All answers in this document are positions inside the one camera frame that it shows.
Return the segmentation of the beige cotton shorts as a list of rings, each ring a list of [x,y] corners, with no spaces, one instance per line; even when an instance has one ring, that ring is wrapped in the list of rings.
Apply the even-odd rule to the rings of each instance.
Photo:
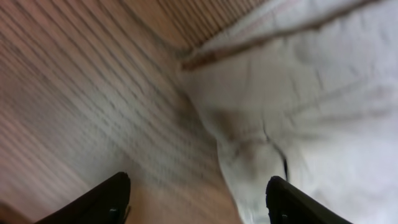
[[[352,223],[397,222],[397,2],[301,1],[272,39],[184,70],[243,223],[278,175]]]

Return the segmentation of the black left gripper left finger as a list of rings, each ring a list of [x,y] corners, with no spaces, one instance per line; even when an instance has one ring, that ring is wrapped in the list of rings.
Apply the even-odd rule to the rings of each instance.
[[[36,224],[125,224],[130,192],[128,174],[118,172]]]

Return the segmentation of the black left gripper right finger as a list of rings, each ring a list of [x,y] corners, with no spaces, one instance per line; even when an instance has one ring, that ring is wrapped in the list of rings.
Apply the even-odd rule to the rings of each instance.
[[[271,224],[350,224],[279,176],[266,188]]]

